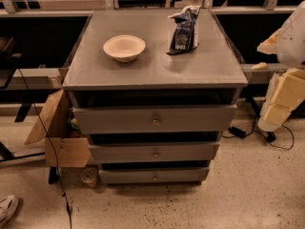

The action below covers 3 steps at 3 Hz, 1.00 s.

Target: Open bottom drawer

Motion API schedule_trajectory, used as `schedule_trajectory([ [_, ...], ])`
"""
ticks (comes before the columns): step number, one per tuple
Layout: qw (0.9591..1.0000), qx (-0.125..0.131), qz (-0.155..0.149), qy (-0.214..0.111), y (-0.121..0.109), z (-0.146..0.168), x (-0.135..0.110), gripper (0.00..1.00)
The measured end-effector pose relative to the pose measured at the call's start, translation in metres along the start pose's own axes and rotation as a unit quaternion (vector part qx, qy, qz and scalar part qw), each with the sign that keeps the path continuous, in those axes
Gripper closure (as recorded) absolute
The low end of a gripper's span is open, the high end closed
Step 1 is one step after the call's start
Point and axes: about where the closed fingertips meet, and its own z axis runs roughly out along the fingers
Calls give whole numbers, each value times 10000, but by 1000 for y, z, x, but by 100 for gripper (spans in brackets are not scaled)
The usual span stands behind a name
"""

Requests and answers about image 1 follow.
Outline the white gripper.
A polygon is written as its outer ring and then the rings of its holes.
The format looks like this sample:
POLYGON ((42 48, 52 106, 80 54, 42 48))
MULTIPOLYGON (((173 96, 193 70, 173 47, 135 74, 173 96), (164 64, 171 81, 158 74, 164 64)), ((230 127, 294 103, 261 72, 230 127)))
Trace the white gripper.
POLYGON ((282 75, 275 73, 269 83, 258 127, 266 132, 275 131, 304 100, 305 70, 289 69, 282 75))

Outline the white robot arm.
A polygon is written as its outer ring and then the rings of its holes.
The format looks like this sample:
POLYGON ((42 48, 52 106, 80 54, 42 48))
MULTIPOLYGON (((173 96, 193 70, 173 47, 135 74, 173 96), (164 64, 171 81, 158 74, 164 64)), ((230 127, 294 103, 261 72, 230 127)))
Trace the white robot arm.
POLYGON ((288 70, 270 80, 258 127, 278 129, 305 100, 305 2, 301 2, 280 29, 257 47, 259 52, 275 54, 288 70))

